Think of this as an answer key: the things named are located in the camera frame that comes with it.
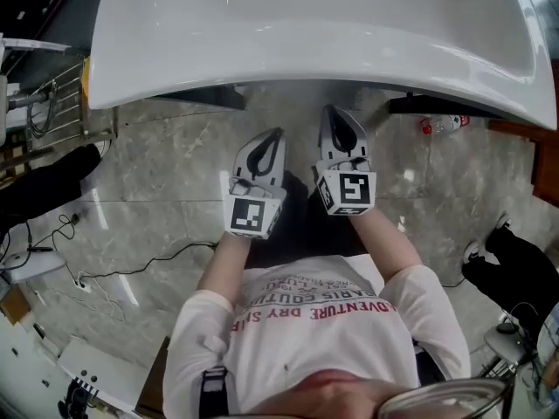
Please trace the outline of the person's right forearm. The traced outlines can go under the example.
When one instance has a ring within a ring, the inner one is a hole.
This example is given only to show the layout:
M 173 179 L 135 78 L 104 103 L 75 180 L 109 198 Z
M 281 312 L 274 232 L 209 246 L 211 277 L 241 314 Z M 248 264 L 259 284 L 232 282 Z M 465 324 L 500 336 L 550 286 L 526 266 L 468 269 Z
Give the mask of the person's right forearm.
M 349 221 L 385 283 L 400 271 L 422 264 L 407 236 L 379 209 L 350 216 Z

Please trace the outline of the person's white printed shirt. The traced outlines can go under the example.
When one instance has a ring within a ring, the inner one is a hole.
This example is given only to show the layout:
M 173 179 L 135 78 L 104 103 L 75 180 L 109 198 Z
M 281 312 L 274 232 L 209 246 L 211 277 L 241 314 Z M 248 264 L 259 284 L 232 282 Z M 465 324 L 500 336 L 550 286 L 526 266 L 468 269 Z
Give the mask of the person's white printed shirt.
M 237 302 L 201 289 L 172 333 L 163 378 L 166 419 L 195 419 L 203 374 L 228 370 L 247 411 L 321 370 L 419 386 L 415 350 L 446 379 L 471 374 L 466 339 L 437 275 L 414 265 L 380 291 L 340 256 L 252 269 Z

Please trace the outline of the white table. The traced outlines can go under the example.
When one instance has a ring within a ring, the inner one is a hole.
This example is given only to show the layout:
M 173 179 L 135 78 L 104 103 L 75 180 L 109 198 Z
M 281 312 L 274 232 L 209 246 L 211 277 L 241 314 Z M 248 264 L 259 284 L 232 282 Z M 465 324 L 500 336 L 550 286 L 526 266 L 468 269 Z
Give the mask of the white table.
M 89 394 L 119 410 L 135 413 L 148 370 L 73 339 L 54 353 L 32 327 L 12 325 L 0 313 L 0 406 L 9 417 L 60 419 L 58 402 L 69 384 L 78 381 Z

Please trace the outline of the person's glasses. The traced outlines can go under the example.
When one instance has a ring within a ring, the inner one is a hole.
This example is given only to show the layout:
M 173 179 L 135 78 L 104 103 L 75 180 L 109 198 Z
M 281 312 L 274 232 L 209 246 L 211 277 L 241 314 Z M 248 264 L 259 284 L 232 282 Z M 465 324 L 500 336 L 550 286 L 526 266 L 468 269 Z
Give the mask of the person's glasses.
M 376 419 L 508 419 L 513 378 L 443 381 L 389 399 Z

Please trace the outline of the metal rack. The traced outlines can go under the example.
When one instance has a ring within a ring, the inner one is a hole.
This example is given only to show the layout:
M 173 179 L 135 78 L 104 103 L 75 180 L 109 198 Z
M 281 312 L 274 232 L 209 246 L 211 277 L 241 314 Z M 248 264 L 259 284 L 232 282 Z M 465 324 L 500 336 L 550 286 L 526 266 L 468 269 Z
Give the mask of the metal rack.
M 117 138 L 116 111 L 96 120 L 81 60 L 26 93 L 0 75 L 0 171 Z

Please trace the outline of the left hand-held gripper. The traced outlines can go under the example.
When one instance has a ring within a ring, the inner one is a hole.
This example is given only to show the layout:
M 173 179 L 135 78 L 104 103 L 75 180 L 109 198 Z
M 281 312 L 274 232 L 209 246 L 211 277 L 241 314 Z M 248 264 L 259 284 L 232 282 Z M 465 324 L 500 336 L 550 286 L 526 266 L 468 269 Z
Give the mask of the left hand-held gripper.
M 276 127 L 249 140 L 237 153 L 233 175 L 223 172 L 224 229 L 232 235 L 268 239 L 287 192 L 282 185 L 286 136 Z

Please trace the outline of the plastic bottle with red label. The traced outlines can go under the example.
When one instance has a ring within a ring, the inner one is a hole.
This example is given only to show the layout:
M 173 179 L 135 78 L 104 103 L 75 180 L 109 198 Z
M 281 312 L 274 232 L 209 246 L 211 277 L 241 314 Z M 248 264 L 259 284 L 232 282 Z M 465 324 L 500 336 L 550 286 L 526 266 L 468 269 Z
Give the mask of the plastic bottle with red label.
M 467 115 L 441 114 L 433 117 L 424 117 L 419 125 L 423 134 L 449 134 L 461 127 L 470 124 L 471 118 Z

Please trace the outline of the wooden cabinet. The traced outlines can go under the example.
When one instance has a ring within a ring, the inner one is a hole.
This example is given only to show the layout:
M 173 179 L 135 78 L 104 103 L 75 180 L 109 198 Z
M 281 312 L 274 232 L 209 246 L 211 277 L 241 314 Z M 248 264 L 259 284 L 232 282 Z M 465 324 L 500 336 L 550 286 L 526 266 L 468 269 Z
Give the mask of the wooden cabinet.
M 533 196 L 559 209 L 559 59 L 552 59 L 551 65 L 556 91 L 557 129 L 546 130 L 505 120 L 490 120 L 488 128 L 494 132 L 519 136 L 535 144 L 531 175 Z

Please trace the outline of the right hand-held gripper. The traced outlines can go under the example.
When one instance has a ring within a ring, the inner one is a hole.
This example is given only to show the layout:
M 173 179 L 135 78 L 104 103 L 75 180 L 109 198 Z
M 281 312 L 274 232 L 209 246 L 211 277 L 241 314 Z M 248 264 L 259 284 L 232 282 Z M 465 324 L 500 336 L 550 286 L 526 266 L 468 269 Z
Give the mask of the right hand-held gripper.
M 376 173 L 366 156 L 368 139 L 361 124 L 344 109 L 324 106 L 319 147 L 322 160 L 315 166 L 316 187 L 327 213 L 360 216 L 372 209 L 376 202 Z

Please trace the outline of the person's left forearm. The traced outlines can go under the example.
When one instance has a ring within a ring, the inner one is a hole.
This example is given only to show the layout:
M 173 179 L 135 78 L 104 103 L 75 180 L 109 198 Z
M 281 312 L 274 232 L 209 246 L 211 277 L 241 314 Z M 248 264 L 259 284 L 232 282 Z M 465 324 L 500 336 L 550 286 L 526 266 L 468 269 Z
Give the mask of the person's left forearm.
M 197 290 L 217 293 L 232 305 L 236 302 L 252 240 L 225 232 L 204 269 Z

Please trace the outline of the person's black trousers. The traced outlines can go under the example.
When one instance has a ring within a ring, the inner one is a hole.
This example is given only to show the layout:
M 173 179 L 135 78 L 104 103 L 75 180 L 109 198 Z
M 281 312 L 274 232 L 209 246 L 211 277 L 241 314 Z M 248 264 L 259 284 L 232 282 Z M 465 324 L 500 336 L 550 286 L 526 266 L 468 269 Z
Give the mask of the person's black trousers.
M 252 241 L 247 269 L 270 268 L 303 258 L 353 257 L 367 252 L 349 218 L 328 215 L 317 190 L 310 192 L 289 171 L 284 173 L 282 188 L 287 196 L 279 220 L 267 240 Z

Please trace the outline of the grey rounded seat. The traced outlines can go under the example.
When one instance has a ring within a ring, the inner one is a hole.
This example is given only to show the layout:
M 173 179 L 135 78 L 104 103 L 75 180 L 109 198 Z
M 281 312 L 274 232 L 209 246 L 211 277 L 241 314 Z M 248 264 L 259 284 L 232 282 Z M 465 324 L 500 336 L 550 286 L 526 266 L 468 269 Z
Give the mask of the grey rounded seat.
M 28 251 L 9 255 L 0 264 L 0 277 L 14 285 L 59 270 L 65 265 L 64 257 L 53 248 L 32 247 Z

